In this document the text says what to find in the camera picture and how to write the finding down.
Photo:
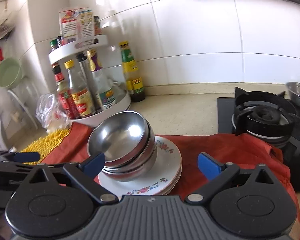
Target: floral plate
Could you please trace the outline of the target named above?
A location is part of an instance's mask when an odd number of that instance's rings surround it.
[[[107,177],[100,172],[99,183],[102,187],[122,195],[155,195],[165,191],[178,176],[181,168],[181,154],[178,147],[170,140],[156,136],[157,159],[154,166],[146,174],[128,182],[121,182]]]

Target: gas stove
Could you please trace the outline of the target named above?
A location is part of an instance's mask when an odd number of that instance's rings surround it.
[[[291,184],[300,191],[300,107],[284,99],[285,92],[246,92],[235,88],[234,98],[218,98],[218,132],[243,132],[260,138],[283,152]]]

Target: green sauce bottle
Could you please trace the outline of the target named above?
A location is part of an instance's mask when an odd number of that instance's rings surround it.
[[[131,54],[131,50],[127,41],[120,42],[119,46],[121,49],[123,74],[126,79],[127,89],[129,91],[131,101],[142,101],[145,99],[146,94],[137,63]]]

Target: yellow chenille mat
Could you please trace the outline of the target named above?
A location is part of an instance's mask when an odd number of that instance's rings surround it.
[[[36,165],[40,163],[53,151],[54,148],[60,145],[63,138],[69,133],[70,129],[58,129],[45,137],[40,137],[38,140],[28,145],[21,152],[38,152],[40,154],[40,160],[38,162],[31,162],[27,164]]]

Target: stack of bowls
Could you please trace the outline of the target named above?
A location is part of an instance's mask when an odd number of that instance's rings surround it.
[[[149,171],[157,159],[154,132],[144,117],[133,111],[112,115],[94,129],[88,154],[103,152],[102,172],[118,181],[131,181]]]

